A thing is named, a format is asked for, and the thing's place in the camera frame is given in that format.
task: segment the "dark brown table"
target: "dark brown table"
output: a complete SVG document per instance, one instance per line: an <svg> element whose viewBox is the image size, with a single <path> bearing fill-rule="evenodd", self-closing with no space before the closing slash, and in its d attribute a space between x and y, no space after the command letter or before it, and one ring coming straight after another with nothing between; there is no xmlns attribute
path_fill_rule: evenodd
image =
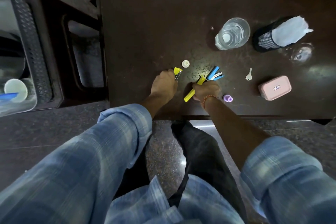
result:
<svg viewBox="0 0 336 224"><path fill-rule="evenodd" d="M336 116L336 0L101 0L105 59L111 106L139 102L164 69L190 67L179 77L175 97L158 119L205 118L195 100L183 97L199 74L215 65L227 105L240 116L321 119ZM301 15L314 29L291 48L258 53L251 37L240 48L219 51L214 37L233 17L248 21L251 35L284 16ZM295 61L292 53L313 46L311 58ZM245 79L252 68L253 79ZM292 91L274 101L260 97L258 85L288 76Z"/></svg>

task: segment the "shirt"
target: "shirt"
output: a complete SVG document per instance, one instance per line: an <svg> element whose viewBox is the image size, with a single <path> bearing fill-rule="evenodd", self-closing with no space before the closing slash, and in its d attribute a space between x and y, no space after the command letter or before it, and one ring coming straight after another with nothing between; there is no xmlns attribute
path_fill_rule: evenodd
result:
<svg viewBox="0 0 336 224"><path fill-rule="evenodd" d="M96 125L0 193L0 222L243 223L225 198L194 175L178 208L169 206L156 177L112 201L151 132L151 116L141 105L102 112ZM270 223L336 223L336 181L286 138L263 141L240 179L253 207Z"/></svg>

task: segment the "black mesh holder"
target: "black mesh holder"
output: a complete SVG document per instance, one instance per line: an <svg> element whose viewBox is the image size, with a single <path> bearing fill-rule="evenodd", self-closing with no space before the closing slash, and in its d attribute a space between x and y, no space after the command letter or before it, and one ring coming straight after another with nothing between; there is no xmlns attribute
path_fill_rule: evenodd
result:
<svg viewBox="0 0 336 224"><path fill-rule="evenodd" d="M53 98L53 89L31 9L24 0L12 0L12 4L34 82L37 105L47 103Z"/></svg>
<svg viewBox="0 0 336 224"><path fill-rule="evenodd" d="M252 45L254 49L257 52L269 52L283 48L284 46L279 46L273 41L272 30L290 18L292 18L292 16L280 18L275 22L256 30L252 36Z"/></svg>

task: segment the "pink box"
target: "pink box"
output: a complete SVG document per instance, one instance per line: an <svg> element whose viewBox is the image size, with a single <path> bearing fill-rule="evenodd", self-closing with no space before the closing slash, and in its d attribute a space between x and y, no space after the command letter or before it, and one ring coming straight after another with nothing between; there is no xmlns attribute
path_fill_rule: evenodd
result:
<svg viewBox="0 0 336 224"><path fill-rule="evenodd" d="M260 84L258 88L261 96L269 101L275 100L292 90L291 83L285 75Z"/></svg>

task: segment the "white bottle cap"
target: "white bottle cap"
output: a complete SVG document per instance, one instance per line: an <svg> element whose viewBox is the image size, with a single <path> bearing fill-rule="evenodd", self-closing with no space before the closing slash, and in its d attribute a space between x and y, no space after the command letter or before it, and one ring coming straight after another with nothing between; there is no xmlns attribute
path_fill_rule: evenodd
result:
<svg viewBox="0 0 336 224"><path fill-rule="evenodd" d="M189 61L187 61L187 60L183 60L183 62L182 62L182 66L183 66L184 68L187 68L189 65L190 65L190 62L189 62Z"/></svg>

